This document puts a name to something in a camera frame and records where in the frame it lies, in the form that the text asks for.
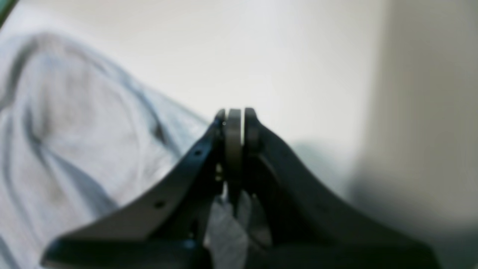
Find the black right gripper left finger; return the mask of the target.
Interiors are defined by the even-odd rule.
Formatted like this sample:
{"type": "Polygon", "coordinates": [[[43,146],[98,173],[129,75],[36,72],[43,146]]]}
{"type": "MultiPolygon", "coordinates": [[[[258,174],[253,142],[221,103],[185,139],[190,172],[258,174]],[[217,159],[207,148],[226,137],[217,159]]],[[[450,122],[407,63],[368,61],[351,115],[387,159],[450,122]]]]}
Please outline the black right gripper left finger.
{"type": "Polygon", "coordinates": [[[125,207],[53,240],[47,269],[211,269],[203,245],[222,151],[221,109],[205,134],[157,185],[125,207]]]}

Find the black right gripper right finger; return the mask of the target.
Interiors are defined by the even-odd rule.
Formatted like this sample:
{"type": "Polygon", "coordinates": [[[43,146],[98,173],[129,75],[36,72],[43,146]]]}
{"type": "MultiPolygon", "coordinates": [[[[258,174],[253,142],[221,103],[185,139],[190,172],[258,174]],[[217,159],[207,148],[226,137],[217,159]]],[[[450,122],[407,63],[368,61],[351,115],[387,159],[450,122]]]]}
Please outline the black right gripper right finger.
{"type": "Polygon", "coordinates": [[[245,188],[267,218],[261,269],[438,269],[426,244],[365,216],[328,189],[245,109],[245,188]]]}

